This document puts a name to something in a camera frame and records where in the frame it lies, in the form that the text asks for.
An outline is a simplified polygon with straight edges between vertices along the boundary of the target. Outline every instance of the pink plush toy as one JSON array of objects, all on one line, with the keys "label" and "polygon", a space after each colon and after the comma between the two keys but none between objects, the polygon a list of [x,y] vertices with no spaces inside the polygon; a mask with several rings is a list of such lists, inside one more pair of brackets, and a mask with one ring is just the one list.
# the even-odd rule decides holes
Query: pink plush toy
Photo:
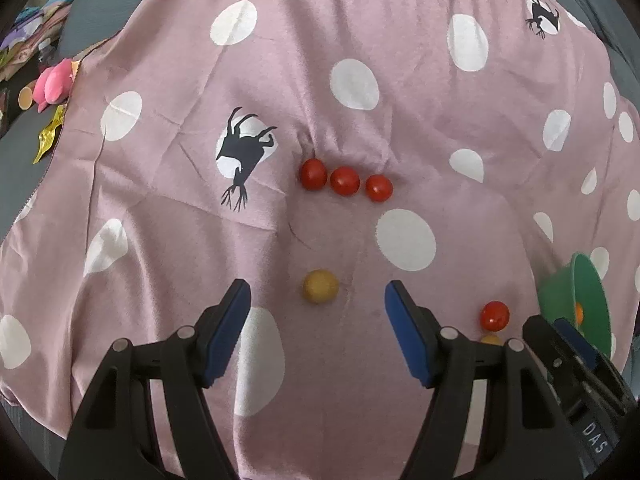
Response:
[{"label": "pink plush toy", "polygon": [[38,113],[48,105],[60,104],[69,97],[73,83],[73,69],[69,58],[45,69],[33,89],[33,100],[38,103]]}]

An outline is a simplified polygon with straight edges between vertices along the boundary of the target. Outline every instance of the white lettering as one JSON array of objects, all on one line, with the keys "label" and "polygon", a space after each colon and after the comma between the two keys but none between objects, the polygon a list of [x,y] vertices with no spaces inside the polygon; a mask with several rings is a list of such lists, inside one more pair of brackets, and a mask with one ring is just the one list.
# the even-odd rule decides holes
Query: white lettering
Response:
[{"label": "white lettering", "polygon": [[584,436],[590,435],[591,433],[593,433],[593,430],[596,429],[596,425],[594,422],[592,422],[590,425],[588,425],[586,428],[584,428],[584,430],[582,430],[582,434]]}]

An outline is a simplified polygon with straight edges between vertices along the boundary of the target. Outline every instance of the white polka dot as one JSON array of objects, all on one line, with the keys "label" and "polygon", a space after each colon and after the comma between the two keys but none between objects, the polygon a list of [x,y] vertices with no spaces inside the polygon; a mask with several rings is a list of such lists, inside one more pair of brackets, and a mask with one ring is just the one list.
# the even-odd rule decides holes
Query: white polka dot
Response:
[{"label": "white polka dot", "polygon": [[626,213],[634,222],[640,220],[640,193],[635,189],[632,189],[626,198]]},{"label": "white polka dot", "polygon": [[447,31],[447,46],[453,63],[465,72],[484,68],[489,57],[489,41],[480,24],[468,14],[455,14]]},{"label": "white polka dot", "polygon": [[620,114],[618,126],[620,128],[620,134],[622,134],[622,138],[625,139],[626,142],[634,140],[634,122],[628,113],[622,112]]},{"label": "white polka dot", "polygon": [[20,321],[14,316],[0,320],[0,356],[4,367],[13,370],[31,355],[31,340]]},{"label": "white polka dot", "polygon": [[251,416],[269,404],[284,380],[284,350],[271,313],[251,307],[240,335],[234,413]]},{"label": "white polka dot", "polygon": [[449,158],[449,165],[453,170],[461,173],[473,180],[482,182],[484,180],[484,165],[482,158],[473,150],[457,150]]},{"label": "white polka dot", "polygon": [[254,31],[258,11],[249,0],[240,0],[220,12],[211,25],[211,41],[216,45],[233,45]]},{"label": "white polka dot", "polygon": [[117,218],[108,220],[89,244],[84,262],[84,275],[108,269],[127,254],[128,250],[127,233],[122,222]]},{"label": "white polka dot", "polygon": [[357,59],[336,63],[331,70],[330,86],[340,104],[354,110],[373,110],[380,99],[376,77]]},{"label": "white polka dot", "polygon": [[376,226],[376,240],[385,258],[402,270],[422,270],[436,255],[429,224],[407,209],[384,213]]},{"label": "white polka dot", "polygon": [[[236,116],[231,121],[232,126],[236,126],[238,121],[241,121],[243,117],[244,115],[242,114],[236,114]],[[240,125],[240,137],[246,137],[246,136],[255,137],[266,128],[267,128],[267,125],[264,124],[260,119],[258,119],[257,117],[250,117]],[[275,135],[276,132],[277,130],[272,130],[265,137],[262,138],[263,142],[267,142],[269,140],[269,135],[271,135],[271,138],[273,138],[273,146],[267,146],[264,148],[264,153],[262,154],[262,157],[258,161],[258,164],[265,161],[268,157],[271,156],[273,152],[276,151],[276,148],[278,147],[278,140],[276,139],[276,135]],[[226,137],[226,126],[225,126],[225,129],[222,130],[222,133],[220,133],[220,136],[218,137],[218,142],[216,143],[216,165],[218,166],[218,171],[223,177],[233,178],[234,175],[236,174],[236,168],[240,169],[240,161],[237,160],[236,158],[230,158],[224,155],[221,156],[220,158],[217,158],[218,153],[220,153],[220,150],[222,149],[222,143],[225,141],[225,137]]]},{"label": "white polka dot", "polygon": [[540,229],[542,229],[542,232],[546,235],[546,237],[549,238],[549,241],[553,242],[554,226],[551,223],[551,218],[549,218],[549,215],[543,213],[542,211],[539,211],[535,215],[533,215],[533,219],[535,220],[536,224],[538,224]]},{"label": "white polka dot", "polygon": [[604,94],[602,98],[604,99],[604,113],[607,119],[612,119],[618,108],[618,99],[616,98],[616,91],[611,83],[604,83]]},{"label": "white polka dot", "polygon": [[603,280],[609,270],[609,251],[604,247],[596,247],[591,251],[591,256],[589,258],[593,266],[598,271],[600,279]]},{"label": "white polka dot", "polygon": [[[546,1],[539,0],[539,2],[540,2],[540,6],[543,7],[543,9],[547,10],[554,16],[556,15],[556,9],[551,9],[551,7],[549,6],[548,3],[546,3]],[[529,10],[530,16],[533,16],[532,7],[533,7],[533,0],[527,0],[527,9]],[[542,19],[540,21],[540,28],[545,32],[545,34],[551,34],[552,36],[555,36],[558,32],[560,32],[560,25],[561,25],[560,19],[558,19],[558,28],[556,28],[556,26],[553,23],[551,23],[545,16],[542,16]]]},{"label": "white polka dot", "polygon": [[547,117],[542,132],[542,141],[548,150],[559,152],[564,146],[566,136],[569,135],[571,115],[564,110],[553,110]]},{"label": "white polka dot", "polygon": [[100,130],[105,140],[120,140],[136,125],[142,111],[138,92],[124,92],[111,101],[102,114]]},{"label": "white polka dot", "polygon": [[19,222],[20,220],[22,220],[25,216],[27,216],[29,214],[29,211],[31,211],[31,209],[33,208],[33,204],[36,202],[36,195],[37,194],[38,194],[37,190],[33,192],[31,197],[27,200],[27,203],[24,205],[24,207],[18,213],[18,216],[15,219],[14,223]]},{"label": "white polka dot", "polygon": [[586,28],[587,26],[581,22],[578,18],[576,18],[574,15],[572,15],[572,13],[570,13],[569,11],[566,12],[566,15],[569,17],[569,19],[574,22],[578,27],[582,27],[582,28]]},{"label": "white polka dot", "polygon": [[584,178],[580,191],[584,195],[590,195],[596,189],[597,185],[598,185],[598,174],[596,173],[596,169],[593,168],[589,173],[587,173],[587,176]]},{"label": "white polka dot", "polygon": [[465,442],[472,446],[480,445],[482,425],[484,424],[484,406],[486,404],[486,379],[474,381],[471,390],[471,405],[466,418]]}]

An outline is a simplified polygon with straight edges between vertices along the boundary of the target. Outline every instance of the green bowl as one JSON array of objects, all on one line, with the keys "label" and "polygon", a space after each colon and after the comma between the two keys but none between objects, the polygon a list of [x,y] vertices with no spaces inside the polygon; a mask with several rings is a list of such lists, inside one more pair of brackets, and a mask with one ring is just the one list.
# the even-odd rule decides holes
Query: green bowl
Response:
[{"label": "green bowl", "polygon": [[[582,305],[584,320],[575,324],[575,303]],[[549,277],[538,289],[540,313],[549,322],[564,317],[600,352],[611,357],[611,320],[598,271],[591,260],[575,253],[571,262]]]}]

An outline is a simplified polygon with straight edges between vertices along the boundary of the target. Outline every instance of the blue pad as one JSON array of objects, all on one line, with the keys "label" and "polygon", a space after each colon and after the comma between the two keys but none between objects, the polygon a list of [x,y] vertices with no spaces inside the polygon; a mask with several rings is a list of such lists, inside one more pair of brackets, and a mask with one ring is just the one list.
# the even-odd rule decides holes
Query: blue pad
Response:
[{"label": "blue pad", "polygon": [[225,374],[226,366],[251,309],[251,288],[248,283],[242,281],[238,290],[233,291],[234,285],[225,294],[220,304],[214,307],[226,308],[226,311],[207,347],[207,365],[203,376],[207,386],[211,386],[213,381]]},{"label": "blue pad", "polygon": [[411,375],[425,388],[431,387],[428,352],[417,326],[393,283],[385,289],[385,309]]},{"label": "blue pad", "polygon": [[554,328],[562,339],[580,356],[589,370],[595,370],[598,351],[564,317],[554,321]]}]

